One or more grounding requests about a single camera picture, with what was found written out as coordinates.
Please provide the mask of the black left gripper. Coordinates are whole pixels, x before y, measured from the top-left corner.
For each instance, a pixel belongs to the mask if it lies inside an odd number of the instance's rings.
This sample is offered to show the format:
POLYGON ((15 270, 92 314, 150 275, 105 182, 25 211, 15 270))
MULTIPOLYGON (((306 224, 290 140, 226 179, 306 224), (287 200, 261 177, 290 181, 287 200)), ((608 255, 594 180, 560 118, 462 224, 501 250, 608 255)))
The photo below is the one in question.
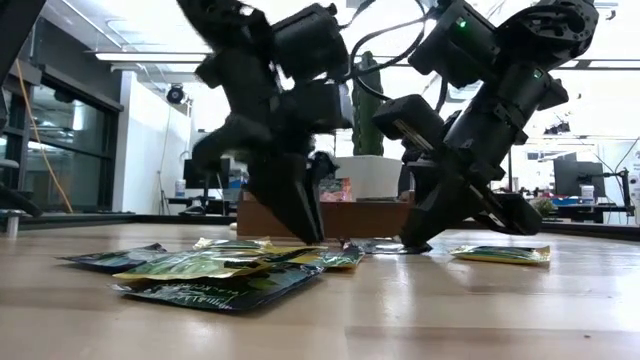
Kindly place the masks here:
POLYGON ((315 150, 316 135, 353 127, 348 86, 296 86, 272 98, 262 114, 257 119, 230 113, 224 125, 196 142, 192 160, 201 169, 213 170, 223 155, 238 153, 241 162, 251 162, 248 191, 254 198, 305 244, 321 243, 319 184, 335 173, 336 163, 326 152, 306 156, 315 150))

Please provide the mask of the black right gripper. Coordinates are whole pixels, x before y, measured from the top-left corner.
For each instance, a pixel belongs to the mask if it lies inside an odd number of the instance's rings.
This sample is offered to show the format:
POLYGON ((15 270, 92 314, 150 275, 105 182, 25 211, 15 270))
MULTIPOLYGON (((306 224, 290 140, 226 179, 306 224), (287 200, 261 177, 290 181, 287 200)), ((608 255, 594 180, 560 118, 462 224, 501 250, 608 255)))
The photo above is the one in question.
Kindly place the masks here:
POLYGON ((399 199, 410 205, 400 238, 404 245, 425 245, 467 218, 510 235, 535 235, 540 214, 516 193, 496 194, 490 183, 513 138, 508 124, 473 112, 443 120, 419 95, 384 103, 372 122, 405 147, 399 199))

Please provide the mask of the orange peach tea packet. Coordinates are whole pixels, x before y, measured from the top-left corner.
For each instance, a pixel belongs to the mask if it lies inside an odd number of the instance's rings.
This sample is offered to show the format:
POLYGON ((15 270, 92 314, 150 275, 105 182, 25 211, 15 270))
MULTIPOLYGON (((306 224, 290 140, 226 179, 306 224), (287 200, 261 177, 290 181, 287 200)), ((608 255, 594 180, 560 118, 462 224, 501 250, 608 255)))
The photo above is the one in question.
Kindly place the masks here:
POLYGON ((319 183, 321 202, 353 202, 353 192, 349 178, 327 177, 319 183))

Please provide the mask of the dark blue blueberry tea packet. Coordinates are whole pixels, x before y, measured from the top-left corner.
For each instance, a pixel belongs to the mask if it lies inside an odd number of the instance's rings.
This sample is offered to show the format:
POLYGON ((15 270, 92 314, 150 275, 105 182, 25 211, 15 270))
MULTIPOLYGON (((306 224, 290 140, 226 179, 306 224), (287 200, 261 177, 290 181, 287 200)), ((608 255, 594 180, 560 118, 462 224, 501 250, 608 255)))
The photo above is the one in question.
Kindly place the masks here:
POLYGON ((128 271, 168 254, 169 252, 161 244, 154 243, 144 247, 113 252, 61 256, 58 257, 58 260, 77 264, 87 270, 115 274, 128 271))
POLYGON ((319 266, 282 263, 228 279, 143 280, 113 284, 111 288, 123 296, 173 306, 240 313, 262 307, 314 282, 324 271, 319 266))
POLYGON ((356 246, 365 254, 371 255, 415 255, 428 253, 432 250, 429 244, 424 244, 421 247, 411 247, 391 238, 350 239, 347 244, 356 246))

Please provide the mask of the wooden tea organizer box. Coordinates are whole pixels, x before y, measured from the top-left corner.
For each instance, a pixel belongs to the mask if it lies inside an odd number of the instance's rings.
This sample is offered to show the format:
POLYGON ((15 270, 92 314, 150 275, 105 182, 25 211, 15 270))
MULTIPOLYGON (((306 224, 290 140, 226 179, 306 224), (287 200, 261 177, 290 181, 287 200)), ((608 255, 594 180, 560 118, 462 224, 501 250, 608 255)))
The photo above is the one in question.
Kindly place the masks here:
MULTIPOLYGON (((295 238, 274 215, 249 193, 237 205, 239 236, 295 238)), ((398 235, 412 204, 408 202, 322 202, 325 236, 371 238, 398 235)))

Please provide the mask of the white hexagonal plant pot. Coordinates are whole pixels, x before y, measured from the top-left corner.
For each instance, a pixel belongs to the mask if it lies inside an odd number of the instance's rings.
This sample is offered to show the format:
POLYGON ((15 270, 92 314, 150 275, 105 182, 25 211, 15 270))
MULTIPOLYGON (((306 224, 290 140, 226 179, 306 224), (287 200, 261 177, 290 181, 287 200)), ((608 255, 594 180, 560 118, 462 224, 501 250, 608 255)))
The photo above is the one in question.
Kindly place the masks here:
POLYGON ((391 198, 398 192, 402 162, 376 155, 338 157, 336 177, 349 178, 354 200, 391 198))

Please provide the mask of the green cactus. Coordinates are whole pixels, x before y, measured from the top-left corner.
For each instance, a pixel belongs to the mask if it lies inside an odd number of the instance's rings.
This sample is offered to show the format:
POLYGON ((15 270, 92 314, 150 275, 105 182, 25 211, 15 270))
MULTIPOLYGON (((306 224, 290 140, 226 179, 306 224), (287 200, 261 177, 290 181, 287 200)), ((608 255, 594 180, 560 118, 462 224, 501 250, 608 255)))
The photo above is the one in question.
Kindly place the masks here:
MULTIPOLYGON (((378 65, 371 51, 362 54, 361 61, 357 63, 358 69, 368 69, 378 65)), ((369 88, 382 93, 381 77, 379 72, 373 72, 360 77, 369 88)), ((378 108, 383 101, 364 91, 362 86, 354 82, 352 91, 353 119, 354 127, 352 142, 354 145, 353 155, 376 155, 383 156, 383 134, 372 122, 378 108)))

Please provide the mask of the black computer monitor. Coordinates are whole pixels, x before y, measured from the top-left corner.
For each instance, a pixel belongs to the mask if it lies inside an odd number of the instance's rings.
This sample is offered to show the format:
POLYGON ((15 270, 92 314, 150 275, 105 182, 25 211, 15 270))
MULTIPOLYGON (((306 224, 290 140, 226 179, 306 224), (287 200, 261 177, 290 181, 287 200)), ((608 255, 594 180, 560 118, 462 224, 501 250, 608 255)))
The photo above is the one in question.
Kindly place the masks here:
POLYGON ((183 179, 187 189, 225 189, 229 186, 230 158, 222 158, 217 170, 199 170, 191 159, 184 161, 183 179))
POLYGON ((575 156, 553 161, 554 193, 560 196, 580 196, 581 186, 594 187, 596 198, 605 197, 603 165, 600 162, 577 161, 575 156))

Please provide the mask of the small green potted plant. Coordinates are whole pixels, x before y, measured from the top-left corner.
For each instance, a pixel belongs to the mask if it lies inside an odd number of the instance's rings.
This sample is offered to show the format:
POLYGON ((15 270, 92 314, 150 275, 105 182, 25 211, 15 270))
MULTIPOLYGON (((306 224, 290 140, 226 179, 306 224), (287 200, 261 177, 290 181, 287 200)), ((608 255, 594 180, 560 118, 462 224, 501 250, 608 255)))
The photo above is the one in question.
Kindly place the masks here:
POLYGON ((549 218, 555 209, 552 199, 547 197, 535 198, 531 204, 543 218, 549 218))

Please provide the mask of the round black ceiling speaker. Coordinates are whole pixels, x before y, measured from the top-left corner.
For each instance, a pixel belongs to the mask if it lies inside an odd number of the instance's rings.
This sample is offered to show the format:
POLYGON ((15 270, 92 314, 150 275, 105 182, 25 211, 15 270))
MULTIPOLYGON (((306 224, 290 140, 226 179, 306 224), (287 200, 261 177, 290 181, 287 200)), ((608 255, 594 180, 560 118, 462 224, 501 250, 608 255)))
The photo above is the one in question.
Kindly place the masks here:
POLYGON ((188 99, 182 84, 174 83, 166 93, 166 100, 173 105, 184 104, 188 99))

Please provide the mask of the black ceiling light rail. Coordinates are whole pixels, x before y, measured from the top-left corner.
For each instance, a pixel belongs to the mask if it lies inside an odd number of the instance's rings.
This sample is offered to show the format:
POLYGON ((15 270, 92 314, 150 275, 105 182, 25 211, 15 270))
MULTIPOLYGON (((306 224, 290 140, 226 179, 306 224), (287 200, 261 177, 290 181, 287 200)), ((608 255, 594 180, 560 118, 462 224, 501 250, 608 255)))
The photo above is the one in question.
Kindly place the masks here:
MULTIPOLYGON (((204 60, 204 53, 168 52, 93 52, 101 60, 111 63, 197 64, 204 60)), ((640 59, 587 59, 570 60, 560 69, 640 70, 640 59)))

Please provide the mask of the silver table post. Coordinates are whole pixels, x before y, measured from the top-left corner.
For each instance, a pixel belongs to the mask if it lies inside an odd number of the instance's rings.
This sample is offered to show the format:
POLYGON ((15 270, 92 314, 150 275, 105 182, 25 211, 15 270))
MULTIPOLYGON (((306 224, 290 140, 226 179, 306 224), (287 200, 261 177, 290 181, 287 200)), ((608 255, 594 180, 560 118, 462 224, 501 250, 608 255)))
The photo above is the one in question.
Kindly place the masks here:
POLYGON ((20 210, 5 210, 6 218, 5 233, 9 239, 15 239, 19 230, 20 218, 23 213, 20 210))

